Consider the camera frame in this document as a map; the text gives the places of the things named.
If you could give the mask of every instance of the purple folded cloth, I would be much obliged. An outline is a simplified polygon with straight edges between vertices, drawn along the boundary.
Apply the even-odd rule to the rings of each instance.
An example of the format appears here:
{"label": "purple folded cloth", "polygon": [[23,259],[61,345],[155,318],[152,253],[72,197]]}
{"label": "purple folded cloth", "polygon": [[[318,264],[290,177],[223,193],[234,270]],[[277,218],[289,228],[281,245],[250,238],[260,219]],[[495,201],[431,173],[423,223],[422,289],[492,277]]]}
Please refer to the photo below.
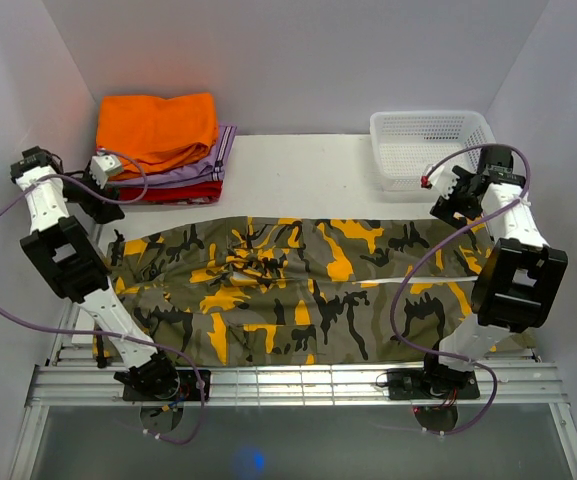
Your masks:
{"label": "purple folded cloth", "polygon": [[[178,188],[197,185],[203,182],[218,182],[224,179],[226,160],[230,155],[232,142],[235,139],[237,127],[234,125],[219,125],[217,142],[210,149],[208,156],[196,163],[184,165],[164,173],[148,175],[148,188]],[[115,187],[141,187],[144,181],[141,177],[111,182]]]}

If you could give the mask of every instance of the metal frame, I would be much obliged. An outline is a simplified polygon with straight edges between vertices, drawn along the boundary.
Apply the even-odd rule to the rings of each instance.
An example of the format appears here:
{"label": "metal frame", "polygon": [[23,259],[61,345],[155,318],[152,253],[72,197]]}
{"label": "metal frame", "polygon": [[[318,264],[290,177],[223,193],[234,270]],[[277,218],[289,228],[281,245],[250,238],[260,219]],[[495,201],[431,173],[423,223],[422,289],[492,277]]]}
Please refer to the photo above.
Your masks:
{"label": "metal frame", "polygon": [[26,408],[17,441],[17,451],[10,469],[11,480],[27,480],[32,475],[49,409],[50,407],[46,406]]}
{"label": "metal frame", "polygon": [[[64,310],[59,319],[59,328],[74,328],[75,323],[77,322],[77,317],[79,316],[79,307],[72,303],[70,300],[64,300]],[[64,347],[70,347],[70,342],[68,342],[68,336],[62,335],[61,333],[55,335],[55,339],[50,350],[50,357],[48,358],[48,362],[53,365],[57,366],[59,363],[59,355]]]}
{"label": "metal frame", "polygon": [[564,449],[572,478],[577,480],[577,429],[570,415],[570,404],[551,403],[550,411],[555,421],[561,446]]}
{"label": "metal frame", "polygon": [[[563,403],[567,401],[557,368],[534,361],[489,360],[499,377],[496,403]],[[311,406],[311,405],[392,405],[377,386],[377,378],[389,368],[419,368],[418,363],[377,365],[309,365],[281,367],[213,368],[208,405],[217,406]],[[37,368],[29,391],[30,406],[133,406],[121,400],[123,385],[113,374],[122,367]],[[490,398],[492,380],[476,370],[481,398],[462,404],[483,404]],[[432,400],[415,401],[432,404]],[[157,405],[143,402],[140,405]]]}

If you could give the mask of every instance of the stack of folded clothes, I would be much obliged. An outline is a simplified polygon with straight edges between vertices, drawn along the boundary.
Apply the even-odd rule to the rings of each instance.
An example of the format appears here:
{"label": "stack of folded clothes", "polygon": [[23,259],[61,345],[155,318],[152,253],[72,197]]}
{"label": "stack of folded clothes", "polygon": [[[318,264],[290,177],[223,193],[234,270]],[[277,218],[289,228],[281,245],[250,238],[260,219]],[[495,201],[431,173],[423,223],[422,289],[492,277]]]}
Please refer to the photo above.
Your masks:
{"label": "stack of folded clothes", "polygon": [[[212,95],[172,99],[145,95],[106,97],[101,104],[97,146],[129,155],[148,176],[146,203],[206,204],[219,200],[225,166],[237,128],[219,125]],[[119,198],[142,191],[138,169],[122,159],[113,177]]]}

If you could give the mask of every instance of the glass panel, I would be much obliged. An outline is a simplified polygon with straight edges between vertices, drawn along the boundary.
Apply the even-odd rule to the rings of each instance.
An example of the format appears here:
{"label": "glass panel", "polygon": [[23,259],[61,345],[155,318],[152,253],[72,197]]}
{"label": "glass panel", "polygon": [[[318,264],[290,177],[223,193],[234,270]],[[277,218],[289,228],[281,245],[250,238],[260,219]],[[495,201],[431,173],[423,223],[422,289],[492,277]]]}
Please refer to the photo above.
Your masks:
{"label": "glass panel", "polygon": [[[479,406],[460,406],[459,423]],[[197,418],[187,407],[182,435]],[[569,479],[548,405],[495,405],[454,437],[416,427],[407,406],[210,408],[177,447],[140,433],[137,407],[51,407],[33,479]]]}

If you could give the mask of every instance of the white tabletop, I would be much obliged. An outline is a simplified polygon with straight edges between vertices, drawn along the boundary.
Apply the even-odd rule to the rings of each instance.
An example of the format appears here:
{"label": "white tabletop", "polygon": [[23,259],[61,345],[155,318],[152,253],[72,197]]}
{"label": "white tabletop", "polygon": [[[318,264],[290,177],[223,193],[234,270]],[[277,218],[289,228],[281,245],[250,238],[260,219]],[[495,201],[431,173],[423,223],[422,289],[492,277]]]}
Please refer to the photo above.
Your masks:
{"label": "white tabletop", "polygon": [[[429,203],[411,203],[425,199]],[[257,217],[431,218],[432,196],[384,192],[369,135],[239,136],[230,153],[221,199],[214,205],[127,206],[123,220],[104,226],[106,251],[114,230],[127,240],[193,222],[237,215]],[[92,327],[81,312],[78,329]],[[90,345],[91,337],[73,343]]]}

